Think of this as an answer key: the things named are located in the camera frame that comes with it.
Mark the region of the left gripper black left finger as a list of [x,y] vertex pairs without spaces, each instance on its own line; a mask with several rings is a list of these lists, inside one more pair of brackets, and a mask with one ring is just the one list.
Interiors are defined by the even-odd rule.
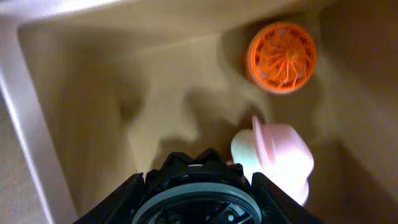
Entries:
[[143,173],[130,176],[97,206],[73,224],[131,223],[144,194]]

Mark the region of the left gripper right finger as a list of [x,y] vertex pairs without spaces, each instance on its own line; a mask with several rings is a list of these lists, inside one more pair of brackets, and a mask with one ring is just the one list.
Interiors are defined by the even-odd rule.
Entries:
[[268,177],[252,175],[252,194],[266,224],[324,224],[325,222],[299,205]]

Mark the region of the white pink duck figure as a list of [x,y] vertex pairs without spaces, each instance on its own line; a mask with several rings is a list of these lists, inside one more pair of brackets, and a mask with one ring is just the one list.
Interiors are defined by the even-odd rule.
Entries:
[[249,183],[253,174],[260,172],[299,205],[306,204],[314,159],[292,126],[264,124],[253,116],[252,129],[241,130],[233,137],[231,155],[235,164],[243,166]]

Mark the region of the black round spinner toy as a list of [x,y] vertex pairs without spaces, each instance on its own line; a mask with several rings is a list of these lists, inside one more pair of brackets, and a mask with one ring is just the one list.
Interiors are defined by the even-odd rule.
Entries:
[[261,223],[262,214],[241,164],[228,165],[214,149],[192,159],[168,155],[146,174],[133,223]]

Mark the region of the orange round spinner toy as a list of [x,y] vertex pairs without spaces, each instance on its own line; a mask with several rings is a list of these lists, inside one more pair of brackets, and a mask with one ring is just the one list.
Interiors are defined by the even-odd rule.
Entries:
[[293,93],[312,78],[317,46],[311,35],[294,22],[274,22],[250,41],[243,56],[246,78],[277,95]]

